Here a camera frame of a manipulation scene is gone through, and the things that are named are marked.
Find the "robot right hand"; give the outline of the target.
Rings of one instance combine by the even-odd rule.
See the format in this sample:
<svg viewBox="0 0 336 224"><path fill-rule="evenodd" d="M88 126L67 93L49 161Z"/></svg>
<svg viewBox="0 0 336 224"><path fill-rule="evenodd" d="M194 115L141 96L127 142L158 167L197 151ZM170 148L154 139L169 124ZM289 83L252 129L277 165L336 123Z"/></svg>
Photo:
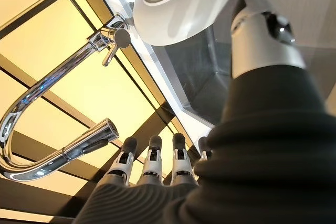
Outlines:
<svg viewBox="0 0 336 224"><path fill-rule="evenodd" d="M238 0L232 82L212 154L164 187L107 174L75 223L335 223L335 117L266 0Z"/></svg>

